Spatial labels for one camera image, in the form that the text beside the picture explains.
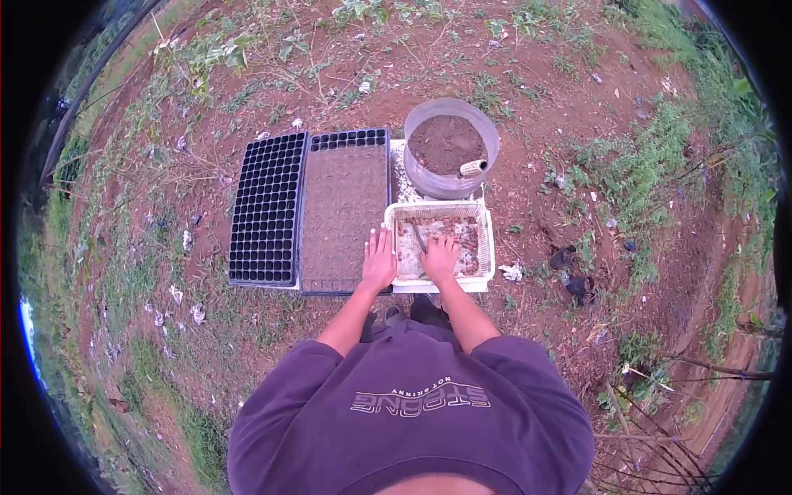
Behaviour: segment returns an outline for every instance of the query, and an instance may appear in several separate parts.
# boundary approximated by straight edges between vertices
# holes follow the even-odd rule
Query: empty seedling tray
[[[356,129],[310,138],[300,238],[305,295],[349,295],[363,269],[363,245],[390,204],[390,134]],[[383,293],[389,294],[390,287]]]
[[[230,284],[293,287],[308,133],[247,146],[228,257]]]

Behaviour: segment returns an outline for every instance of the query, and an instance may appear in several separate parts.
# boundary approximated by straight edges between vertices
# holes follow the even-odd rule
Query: foot
[[[404,314],[402,309],[398,306],[391,306],[388,308],[388,311],[385,312],[385,326],[393,326],[399,322],[403,322],[407,319],[407,316]]]

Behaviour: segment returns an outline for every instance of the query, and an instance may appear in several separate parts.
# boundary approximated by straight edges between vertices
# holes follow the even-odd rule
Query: plastic bucket
[[[409,137],[424,120],[437,115],[459,116],[468,119],[473,124],[484,140],[487,150],[488,165],[486,170],[470,178],[442,177],[429,172],[415,159],[409,150]],[[438,200],[462,200],[470,196],[486,180],[487,175],[493,169],[500,146],[497,129],[492,120],[473,105],[456,98],[438,98],[415,107],[404,123],[404,134],[407,142],[404,148],[404,169],[407,172],[407,177],[419,192]]]

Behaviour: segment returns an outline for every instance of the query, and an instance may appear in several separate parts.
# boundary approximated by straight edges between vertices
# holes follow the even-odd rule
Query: cut plastic container
[[[429,172],[418,160],[415,159],[409,150],[409,137],[415,129],[424,121],[438,115],[453,115],[468,119],[478,134],[484,140],[487,149],[487,170],[479,175],[467,179],[455,179],[443,177]],[[408,115],[404,123],[405,140],[407,144],[404,149],[404,170],[407,177],[413,182],[413,186],[419,192],[437,198],[438,200],[462,200],[484,182],[495,165],[495,158],[500,147],[497,129],[492,120],[484,113],[456,98],[438,98],[421,103],[415,107]]]
[[[456,276],[461,284],[486,284],[495,276],[495,243],[493,239],[492,216],[483,204],[474,201],[424,201],[420,203],[394,203],[385,209],[385,224],[390,226],[394,232],[393,249],[399,258],[401,246],[398,235],[397,220],[409,218],[430,219],[441,216],[472,216],[476,218],[476,230],[478,234],[478,271],[474,275]],[[399,275],[403,270],[397,269],[396,278],[393,281],[395,287],[415,287],[415,292],[434,292],[435,284],[431,280],[407,279]]]

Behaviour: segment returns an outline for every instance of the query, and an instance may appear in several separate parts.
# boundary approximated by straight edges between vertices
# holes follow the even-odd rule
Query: right hand
[[[440,234],[437,240],[429,239],[426,243],[426,254],[421,252],[421,266],[429,279],[435,285],[446,280],[454,279],[454,267],[459,255],[459,244],[456,238],[446,238]]]

